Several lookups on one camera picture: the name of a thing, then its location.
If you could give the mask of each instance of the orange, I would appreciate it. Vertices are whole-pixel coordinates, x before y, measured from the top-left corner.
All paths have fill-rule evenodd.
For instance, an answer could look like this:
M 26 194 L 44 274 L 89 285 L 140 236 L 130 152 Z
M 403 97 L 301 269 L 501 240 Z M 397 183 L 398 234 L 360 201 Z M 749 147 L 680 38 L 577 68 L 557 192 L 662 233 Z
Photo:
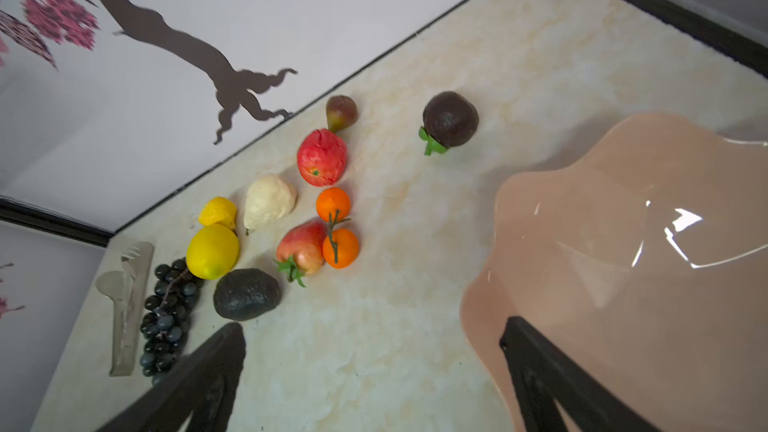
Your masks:
M 323 190 L 317 197 L 315 205 L 317 207 L 317 215 L 326 222 L 340 221 L 350 214 L 350 209 L 352 208 L 350 197 L 338 187 Z
M 333 241 L 337 244 L 339 249 L 339 261 L 336 262 L 336 256 L 333 253 L 333 246 L 331 245 L 331 239 L 326 237 L 322 241 L 322 256 L 325 258 L 328 265 L 333 268 L 344 268 L 347 265 L 353 263 L 360 254 L 360 242 L 357 241 L 357 237 L 351 230 L 340 228 L 333 231 Z

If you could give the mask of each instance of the black edge trim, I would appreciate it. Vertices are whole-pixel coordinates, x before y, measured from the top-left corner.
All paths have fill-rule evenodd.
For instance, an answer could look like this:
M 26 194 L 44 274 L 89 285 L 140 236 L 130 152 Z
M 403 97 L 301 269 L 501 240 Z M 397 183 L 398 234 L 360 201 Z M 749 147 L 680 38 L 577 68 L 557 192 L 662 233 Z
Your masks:
M 623 0 L 768 79 L 768 49 L 668 0 Z
M 120 232 L 122 232 L 123 230 L 125 230 L 127 227 L 129 227 L 129 226 L 132 226 L 132 225 L 133 225 L 133 224 L 135 224 L 135 223 L 136 223 L 138 220 L 142 219 L 144 216 L 146 216 L 147 214 L 149 214 L 150 212 L 152 212 L 153 210 L 155 210 L 157 207 L 160 207 L 160 206 L 162 206 L 162 205 L 163 205 L 163 204 L 165 204 L 165 203 L 166 203 L 168 200 L 170 200 L 171 198 L 175 197 L 175 196 L 176 196 L 176 195 L 177 195 L 179 192 L 183 191 L 184 189 L 186 189 L 187 187 L 191 186 L 192 184 L 194 184 L 195 182 L 197 182 L 197 181 L 198 181 L 198 180 L 200 180 L 201 178 L 205 177 L 206 175 L 208 175 L 208 173 L 212 172 L 214 169 L 216 169 L 216 168 L 218 168 L 219 166 L 221 166 L 222 164 L 224 164 L 224 163 L 225 163 L 227 160 L 229 160 L 230 158 L 236 157 L 236 156 L 237 156 L 239 153 L 241 153 L 243 150 L 245 150 L 245 149 L 247 149 L 248 147 L 251 147 L 253 144 L 255 144 L 257 140 L 259 140 L 259 139 L 263 139 L 263 138 L 264 138 L 264 137 L 266 137 L 267 135 L 271 134 L 272 132 L 274 132 L 275 130 L 277 130 L 277 129 L 278 129 L 280 126 L 282 126 L 283 124 L 285 124 L 285 123 L 286 123 L 286 122 L 288 122 L 289 120 L 293 119 L 293 117 L 295 117 L 295 116 L 298 116 L 299 114 L 301 114 L 301 113 L 302 113 L 302 112 L 304 112 L 305 110 L 307 110 L 307 109 L 309 109 L 310 107 L 314 106 L 314 105 L 315 105 L 316 103 L 318 103 L 318 102 L 319 102 L 319 101 L 320 101 L 320 100 L 321 100 L 323 97 L 327 96 L 328 94 L 330 94 L 330 93 L 331 93 L 331 92 L 333 92 L 334 90 L 338 89 L 339 87 L 341 87 L 341 86 L 342 86 L 342 85 L 344 85 L 345 83 L 347 83 L 347 82 L 349 82 L 350 80 L 354 79 L 356 76 L 358 76 L 358 75 L 360 74 L 360 72 L 363 72 L 365 69 L 369 68 L 370 66 L 372 66 L 372 65 L 373 65 L 373 64 L 375 64 L 376 62 L 379 62 L 379 61 L 380 61 L 381 59 L 383 59 L 385 56 L 388 56 L 390 53 L 394 52 L 394 51 L 395 51 L 395 49 L 398 49 L 398 48 L 399 48 L 401 45 L 403 45 L 404 43 L 408 42 L 410 39 L 413 39 L 413 38 L 417 37 L 417 36 L 418 36 L 418 34 L 420 34 L 420 33 L 424 32 L 424 30 L 427 30 L 429 27 L 431 27 L 432 25 L 434 25 L 434 24 L 435 24 L 437 21 L 439 21 L 440 19 L 442 19 L 443 17 L 445 17 L 446 15 L 450 14 L 451 12 L 453 12 L 454 10 L 456 10 L 457 8 L 459 8 L 460 6 L 462 6 L 462 5 L 466 4 L 466 3 L 467 3 L 467 2 L 469 2 L 469 1 L 470 1 L 470 0 L 462 0 L 462 1 L 461 1 L 461 2 L 459 2 L 458 4 L 454 5 L 454 6 L 453 6 L 453 7 L 451 7 L 450 9 L 448 9 L 448 10 L 447 10 L 446 12 L 444 12 L 443 14 L 440 14 L 440 15 L 439 15 L 439 16 L 437 16 L 435 19 L 433 19 L 432 21 L 430 21 L 429 23 L 427 23 L 426 25 L 424 25 L 424 26 L 423 26 L 421 29 L 419 29 L 417 32 L 415 32 L 415 33 L 413 33 L 413 34 L 409 35 L 408 37 L 406 37 L 405 39 L 401 40 L 400 42 L 398 42 L 398 43 L 397 43 L 397 44 L 395 44 L 394 46 L 390 47 L 390 48 L 388 49 L 388 51 L 387 51 L 387 52 L 384 52 L 384 53 L 380 54 L 380 55 L 379 55 L 377 58 L 375 58 L 375 59 L 371 60 L 370 62 L 368 62 L 368 63 L 367 63 L 367 64 L 365 64 L 364 66 L 360 67 L 360 68 L 359 68 L 357 71 L 353 72 L 353 73 L 352 73 L 350 76 L 348 76 L 347 78 L 345 78 L 345 79 L 341 80 L 340 82 L 338 82 L 337 84 L 335 84 L 334 86 L 332 86 L 330 89 L 328 89 L 328 90 L 326 90 L 325 92 L 321 93 L 321 94 L 320 94 L 320 95 L 319 95 L 317 98 L 315 98 L 315 99 L 314 99 L 312 102 L 308 103 L 307 105 L 305 105 L 304 107 L 302 107 L 301 109 L 299 109 L 299 110 L 298 110 L 296 113 L 294 113 L 294 114 L 293 114 L 293 115 L 292 115 L 290 118 L 288 118 L 288 119 L 284 119 L 282 122 L 280 122 L 279 124 L 277 124 L 276 126 L 274 126 L 272 129 L 269 129 L 269 130 L 267 130 L 266 132 L 264 132 L 264 134 L 263 134 L 263 135 L 261 135 L 261 136 L 258 136 L 258 137 L 257 137 L 257 138 L 255 138 L 254 140 L 252 140 L 252 141 L 248 142 L 247 144 L 245 144 L 243 147 L 241 147 L 239 150 L 237 150 L 237 152 L 235 152 L 235 153 L 234 153 L 234 154 L 232 154 L 231 156 L 227 157 L 225 160 L 223 160 L 223 161 L 221 161 L 221 162 L 217 163 L 215 166 L 213 166 L 213 167 L 211 167 L 211 168 L 207 169 L 205 172 L 201 173 L 201 174 L 200 174 L 200 175 L 198 175 L 197 177 L 195 177 L 195 178 L 193 178 L 192 180 L 188 181 L 188 182 L 187 182 L 186 184 L 184 184 L 182 187 L 179 187 L 179 188 L 177 188 L 177 189 L 176 189 L 176 190 L 174 190 L 174 191 L 173 191 L 171 194 L 169 194 L 168 196 L 165 196 L 164 198 L 162 198 L 162 199 L 161 199 L 161 200 L 160 200 L 160 201 L 159 201 L 157 204 L 155 204 L 155 205 L 153 205 L 153 206 L 149 207 L 147 210 L 145 210 L 144 212 L 142 212 L 142 213 L 141 213 L 141 214 L 139 214 L 138 216 L 136 216 L 136 217 L 132 218 L 132 219 L 131 219 L 129 222 L 127 222 L 125 225 L 123 225 L 123 226 L 120 226 L 120 228 L 118 228 L 118 230 L 117 230 L 117 231 L 115 231 L 115 234 L 119 234 Z
M 0 198 L 0 220 L 100 247 L 106 247 L 114 236 L 102 228 L 87 226 L 6 198 Z

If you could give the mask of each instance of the lemon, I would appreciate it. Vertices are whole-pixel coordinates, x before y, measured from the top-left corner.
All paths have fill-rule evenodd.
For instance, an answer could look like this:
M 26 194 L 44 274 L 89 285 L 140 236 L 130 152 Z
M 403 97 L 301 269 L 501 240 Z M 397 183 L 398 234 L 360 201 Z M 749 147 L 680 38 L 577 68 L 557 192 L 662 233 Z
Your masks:
M 211 199 L 197 220 L 204 226 L 221 224 L 229 230 L 235 230 L 235 217 L 237 216 L 237 206 L 231 200 L 224 197 Z
M 187 267 L 199 278 L 212 280 L 232 270 L 240 254 L 234 232 L 221 224 L 203 227 L 187 249 Z

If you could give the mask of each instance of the green calyx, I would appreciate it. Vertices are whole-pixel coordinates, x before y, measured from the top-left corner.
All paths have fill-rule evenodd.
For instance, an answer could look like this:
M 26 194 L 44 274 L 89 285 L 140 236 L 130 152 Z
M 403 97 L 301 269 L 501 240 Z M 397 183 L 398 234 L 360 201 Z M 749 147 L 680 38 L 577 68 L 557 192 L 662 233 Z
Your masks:
M 306 288 L 304 282 L 301 281 L 301 278 L 304 276 L 304 271 L 299 268 L 298 264 L 296 264 L 296 260 L 293 258 L 293 255 L 282 262 L 275 260 L 275 264 L 277 264 L 277 270 L 284 272 L 288 276 L 288 282 L 296 281 L 299 283 L 299 285 Z
M 424 151 L 425 156 L 430 156 L 432 152 L 437 152 L 438 154 L 444 154 L 448 150 L 446 146 L 435 140 L 434 137 L 430 136 L 427 133 L 427 130 L 422 127 L 418 130 L 418 137 L 427 142 L 427 148 Z

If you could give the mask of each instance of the mangosteen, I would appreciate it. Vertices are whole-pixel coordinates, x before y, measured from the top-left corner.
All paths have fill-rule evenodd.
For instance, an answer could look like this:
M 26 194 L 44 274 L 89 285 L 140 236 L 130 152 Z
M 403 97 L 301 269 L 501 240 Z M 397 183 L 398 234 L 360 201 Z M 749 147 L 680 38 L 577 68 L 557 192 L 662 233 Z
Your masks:
M 456 92 L 441 92 L 424 109 L 424 127 L 418 136 L 427 142 L 425 156 L 445 153 L 469 140 L 478 129 L 480 116 L 475 107 Z

